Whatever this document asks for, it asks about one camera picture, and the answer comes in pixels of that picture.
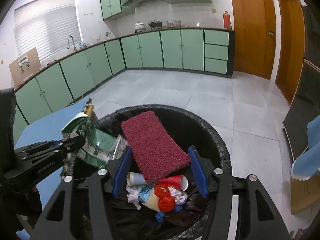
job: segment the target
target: faucet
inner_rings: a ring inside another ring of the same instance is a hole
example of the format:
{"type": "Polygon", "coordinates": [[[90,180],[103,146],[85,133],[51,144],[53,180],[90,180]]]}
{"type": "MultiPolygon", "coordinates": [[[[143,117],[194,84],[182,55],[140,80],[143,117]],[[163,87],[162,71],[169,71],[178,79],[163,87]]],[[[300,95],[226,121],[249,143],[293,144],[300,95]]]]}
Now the faucet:
{"type": "Polygon", "coordinates": [[[71,36],[71,35],[69,35],[69,37],[68,37],[68,47],[67,47],[67,49],[70,49],[70,46],[69,46],[69,38],[71,37],[71,39],[72,39],[72,43],[73,43],[73,50],[74,51],[77,51],[77,49],[76,49],[76,45],[75,45],[75,40],[73,39],[73,37],[71,36]]]}

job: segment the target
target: red paper cup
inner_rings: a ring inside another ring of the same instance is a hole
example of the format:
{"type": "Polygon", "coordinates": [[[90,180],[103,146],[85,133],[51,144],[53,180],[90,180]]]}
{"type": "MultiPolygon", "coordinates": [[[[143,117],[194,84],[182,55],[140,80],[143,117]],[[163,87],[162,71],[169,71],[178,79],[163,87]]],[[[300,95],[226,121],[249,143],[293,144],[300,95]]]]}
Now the red paper cup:
{"type": "Polygon", "coordinates": [[[177,176],[161,179],[158,181],[158,183],[163,183],[168,187],[173,187],[177,190],[183,190],[183,191],[185,191],[189,185],[188,180],[184,175],[177,175],[177,176]]]}

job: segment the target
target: trash can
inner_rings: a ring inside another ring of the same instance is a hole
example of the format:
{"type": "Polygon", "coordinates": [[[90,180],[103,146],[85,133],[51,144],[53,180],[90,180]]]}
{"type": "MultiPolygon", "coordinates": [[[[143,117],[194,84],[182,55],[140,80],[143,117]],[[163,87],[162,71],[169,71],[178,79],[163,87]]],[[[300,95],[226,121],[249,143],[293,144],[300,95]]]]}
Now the trash can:
{"type": "MultiPolygon", "coordinates": [[[[100,119],[100,129],[113,136],[123,135],[121,129],[123,121],[150,110],[155,113],[170,137],[184,152],[188,152],[188,148],[194,145],[201,157],[211,160],[216,168],[219,167],[228,174],[232,174],[230,155],[220,135],[208,122],[187,110],[165,105],[126,107],[100,119]]],[[[132,163],[130,171],[137,172],[137,165],[135,162],[132,163]]],[[[96,168],[79,160],[75,163],[73,176],[88,177],[95,171],[97,171],[96,168]]],[[[156,222],[154,213],[145,209],[145,211],[136,210],[133,204],[127,206],[128,203],[125,203],[125,200],[124,198],[123,206],[119,205],[119,202],[114,203],[115,205],[111,202],[114,225],[122,240],[192,240],[203,234],[213,199],[208,200],[204,212],[187,227],[162,225],[156,222]],[[147,228],[149,232],[143,232],[143,234],[137,232],[141,227],[147,228]]]]}

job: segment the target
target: red thermos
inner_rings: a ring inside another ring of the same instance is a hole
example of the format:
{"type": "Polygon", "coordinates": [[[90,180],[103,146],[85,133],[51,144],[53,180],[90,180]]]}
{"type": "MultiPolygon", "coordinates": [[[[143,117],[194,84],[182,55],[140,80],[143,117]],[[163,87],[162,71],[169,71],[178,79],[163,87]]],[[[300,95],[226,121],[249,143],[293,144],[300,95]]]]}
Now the red thermos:
{"type": "Polygon", "coordinates": [[[228,28],[230,23],[231,23],[230,14],[227,11],[225,11],[223,14],[223,27],[228,28]]]}

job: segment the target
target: silver screw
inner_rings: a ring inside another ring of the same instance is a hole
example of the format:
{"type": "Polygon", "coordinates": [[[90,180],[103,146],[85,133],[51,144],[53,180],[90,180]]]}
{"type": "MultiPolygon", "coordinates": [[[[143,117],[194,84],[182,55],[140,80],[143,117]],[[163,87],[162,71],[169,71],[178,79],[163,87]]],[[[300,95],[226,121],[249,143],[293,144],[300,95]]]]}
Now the silver screw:
{"type": "Polygon", "coordinates": [[[98,174],[101,175],[101,176],[102,175],[106,175],[107,174],[107,170],[101,169],[101,170],[98,171],[98,174]]]}
{"type": "Polygon", "coordinates": [[[72,181],[72,179],[73,179],[73,177],[70,176],[70,175],[68,175],[68,176],[66,176],[66,177],[64,178],[64,181],[65,181],[65,182],[70,182],[70,181],[72,181]]]}
{"type": "Polygon", "coordinates": [[[255,175],[249,175],[249,180],[256,181],[257,177],[255,175]]]}
{"type": "Polygon", "coordinates": [[[214,169],[214,173],[220,175],[223,173],[223,170],[220,168],[216,168],[216,169],[214,169]]]}

